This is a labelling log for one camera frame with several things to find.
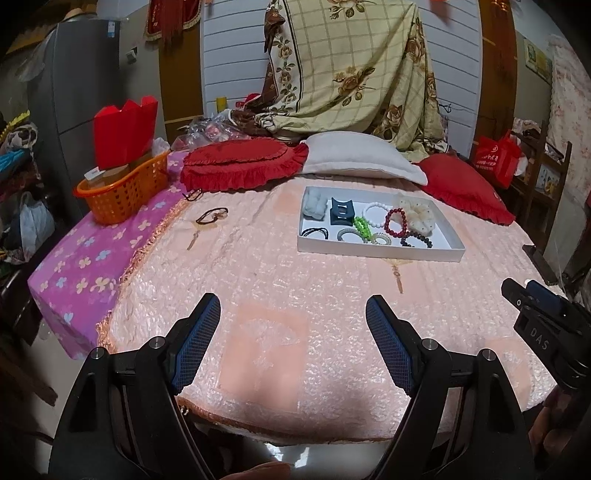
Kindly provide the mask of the right hand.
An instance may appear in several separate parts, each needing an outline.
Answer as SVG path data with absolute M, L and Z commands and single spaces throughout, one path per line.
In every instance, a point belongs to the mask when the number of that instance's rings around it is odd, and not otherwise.
M 529 433 L 533 453 L 573 459 L 590 449 L 590 393 L 567 392 L 555 386 Z

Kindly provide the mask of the left hand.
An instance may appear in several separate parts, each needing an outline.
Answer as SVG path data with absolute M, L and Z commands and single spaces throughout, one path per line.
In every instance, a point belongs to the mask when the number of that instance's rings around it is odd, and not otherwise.
M 287 480 L 291 466 L 286 462 L 266 462 L 238 473 L 232 473 L 222 480 Z

